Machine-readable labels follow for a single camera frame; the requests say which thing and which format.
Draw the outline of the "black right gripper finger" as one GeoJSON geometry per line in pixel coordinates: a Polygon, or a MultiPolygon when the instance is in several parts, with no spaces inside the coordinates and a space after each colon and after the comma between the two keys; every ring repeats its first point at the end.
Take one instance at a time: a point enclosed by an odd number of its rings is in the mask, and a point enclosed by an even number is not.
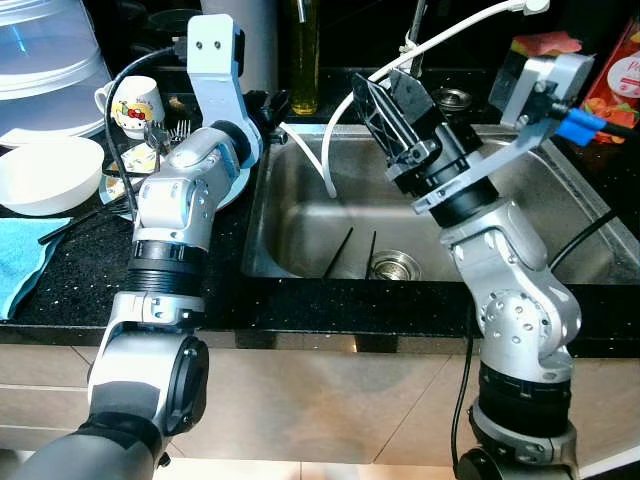
{"type": "Polygon", "coordinates": [[[390,137],[396,143],[436,143],[429,127],[417,128],[415,123],[424,119],[431,104],[430,96],[419,79],[403,70],[393,69],[388,74],[390,111],[388,123],[390,137]]]}
{"type": "Polygon", "coordinates": [[[404,119],[396,100],[387,88],[365,76],[352,76],[349,86],[352,88],[353,105],[376,143],[388,156],[388,164],[406,163],[404,155],[419,142],[419,136],[404,119]]]}

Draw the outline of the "black chopstick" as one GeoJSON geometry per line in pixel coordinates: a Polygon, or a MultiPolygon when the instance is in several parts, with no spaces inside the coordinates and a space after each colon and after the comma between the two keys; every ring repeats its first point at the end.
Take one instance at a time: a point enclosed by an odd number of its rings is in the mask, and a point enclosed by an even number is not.
{"type": "Polygon", "coordinates": [[[335,247],[333,255],[330,256],[329,261],[326,262],[326,266],[325,266],[325,269],[323,271],[323,274],[321,274],[321,279],[328,279],[329,276],[334,273],[335,266],[338,265],[338,262],[340,260],[340,256],[342,256],[343,255],[343,251],[346,250],[346,246],[349,243],[349,238],[352,237],[353,233],[355,233],[355,229],[353,229],[353,227],[349,227],[347,229],[347,232],[344,233],[342,241],[340,241],[338,246],[335,247]]]}
{"type": "Polygon", "coordinates": [[[364,266],[364,273],[362,273],[362,279],[371,279],[372,278],[372,259],[374,259],[374,255],[376,252],[376,243],[378,243],[378,232],[374,230],[371,233],[369,247],[367,247],[367,253],[365,255],[365,260],[362,261],[362,266],[364,266]]]}

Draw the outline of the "beige kitchen cabinet front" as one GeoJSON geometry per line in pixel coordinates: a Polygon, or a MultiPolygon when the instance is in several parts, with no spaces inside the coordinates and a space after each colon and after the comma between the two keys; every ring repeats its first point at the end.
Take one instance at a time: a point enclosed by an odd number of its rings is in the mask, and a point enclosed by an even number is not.
{"type": "MultiPolygon", "coordinates": [[[[460,339],[403,338],[357,346],[210,344],[204,417],[169,445],[175,458],[445,467],[475,440],[452,425],[462,378],[460,339]]],[[[91,347],[0,344],[0,448],[33,451],[87,413],[91,347]]]]}

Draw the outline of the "round metal counter cap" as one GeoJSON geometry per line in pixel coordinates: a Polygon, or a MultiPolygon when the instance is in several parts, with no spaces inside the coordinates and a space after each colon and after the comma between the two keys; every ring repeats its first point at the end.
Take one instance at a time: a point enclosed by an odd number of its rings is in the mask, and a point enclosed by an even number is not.
{"type": "Polygon", "coordinates": [[[465,111],[470,109],[472,102],[474,102],[474,96],[471,93],[462,90],[456,90],[456,88],[439,88],[434,92],[434,99],[436,104],[440,106],[440,109],[452,111],[465,111]]]}

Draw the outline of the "glass oil bottle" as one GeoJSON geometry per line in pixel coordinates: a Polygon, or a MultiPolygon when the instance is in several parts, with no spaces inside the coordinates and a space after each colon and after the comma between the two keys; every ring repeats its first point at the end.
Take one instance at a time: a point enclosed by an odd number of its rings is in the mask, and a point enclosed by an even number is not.
{"type": "Polygon", "coordinates": [[[315,115],[317,111],[319,18],[315,1],[288,0],[293,6],[292,110],[300,116],[315,115]]]}

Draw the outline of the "grey thermos with red sticker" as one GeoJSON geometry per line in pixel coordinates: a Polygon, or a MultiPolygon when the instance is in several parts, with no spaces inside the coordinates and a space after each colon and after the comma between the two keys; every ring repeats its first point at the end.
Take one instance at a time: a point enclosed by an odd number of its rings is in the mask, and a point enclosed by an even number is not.
{"type": "Polygon", "coordinates": [[[244,32],[243,90],[278,90],[278,0],[228,0],[227,13],[244,32]]]}

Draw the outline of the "metal sink drain strainer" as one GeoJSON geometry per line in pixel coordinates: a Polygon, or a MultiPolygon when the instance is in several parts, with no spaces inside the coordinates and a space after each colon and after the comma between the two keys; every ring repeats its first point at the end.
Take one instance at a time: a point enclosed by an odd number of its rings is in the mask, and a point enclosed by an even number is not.
{"type": "Polygon", "coordinates": [[[379,250],[372,253],[367,262],[367,279],[392,280],[392,282],[419,282],[422,268],[419,262],[398,250],[379,250]]]}

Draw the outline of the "white cartoon print mug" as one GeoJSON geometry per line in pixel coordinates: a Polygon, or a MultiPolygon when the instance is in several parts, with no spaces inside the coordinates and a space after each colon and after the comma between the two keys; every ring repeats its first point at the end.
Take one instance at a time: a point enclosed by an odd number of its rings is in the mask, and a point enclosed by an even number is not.
{"type": "Polygon", "coordinates": [[[148,123],[164,124],[164,101],[155,79],[146,76],[125,77],[109,102],[108,95],[114,84],[114,81],[109,81],[93,92],[93,100],[101,113],[108,114],[110,122],[118,125],[125,136],[132,140],[143,140],[148,123]]]}

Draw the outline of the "stainless steel sink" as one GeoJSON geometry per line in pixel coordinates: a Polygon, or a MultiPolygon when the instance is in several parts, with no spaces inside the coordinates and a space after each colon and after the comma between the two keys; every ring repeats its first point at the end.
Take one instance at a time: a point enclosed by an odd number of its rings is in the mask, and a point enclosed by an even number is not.
{"type": "MultiPolygon", "coordinates": [[[[297,125],[296,138],[271,146],[238,197],[247,207],[242,270],[251,276],[321,278],[349,227],[355,233],[328,279],[362,279],[371,233],[376,251],[406,252],[420,282],[457,282],[460,274],[439,241],[438,224],[412,210],[385,177],[387,157],[364,125],[297,125]]],[[[492,175],[556,256],[607,204],[561,150],[544,143],[492,175]]]]}

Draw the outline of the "pink and yellow sponge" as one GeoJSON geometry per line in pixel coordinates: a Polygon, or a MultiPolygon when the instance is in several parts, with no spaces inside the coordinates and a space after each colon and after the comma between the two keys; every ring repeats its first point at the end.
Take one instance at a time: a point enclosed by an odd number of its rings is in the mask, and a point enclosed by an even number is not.
{"type": "Polygon", "coordinates": [[[580,52],[582,45],[570,33],[554,31],[513,37],[509,50],[525,58],[538,58],[538,56],[559,56],[564,52],[580,52]]]}

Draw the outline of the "translucent plastic food cover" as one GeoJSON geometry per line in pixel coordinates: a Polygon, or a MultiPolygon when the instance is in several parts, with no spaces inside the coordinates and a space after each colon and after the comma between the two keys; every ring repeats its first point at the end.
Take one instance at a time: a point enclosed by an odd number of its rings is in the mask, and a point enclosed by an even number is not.
{"type": "Polygon", "coordinates": [[[0,147],[101,132],[108,81],[82,0],[0,0],[0,147]]]}

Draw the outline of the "white bowl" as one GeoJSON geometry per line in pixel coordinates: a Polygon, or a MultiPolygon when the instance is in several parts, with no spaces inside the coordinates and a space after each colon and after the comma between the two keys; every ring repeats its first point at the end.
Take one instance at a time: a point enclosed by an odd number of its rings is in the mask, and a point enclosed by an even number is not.
{"type": "Polygon", "coordinates": [[[28,216],[68,211],[95,196],[105,154],[82,137],[52,138],[0,155],[0,206],[28,216]]]}

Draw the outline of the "blue cloth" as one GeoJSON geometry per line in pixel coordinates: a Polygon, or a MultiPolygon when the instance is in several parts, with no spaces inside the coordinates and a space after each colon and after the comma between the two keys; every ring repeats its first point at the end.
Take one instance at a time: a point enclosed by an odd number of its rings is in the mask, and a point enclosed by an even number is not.
{"type": "Polygon", "coordinates": [[[35,287],[56,248],[38,239],[69,223],[69,218],[0,218],[0,320],[12,320],[15,308],[35,287]]]}

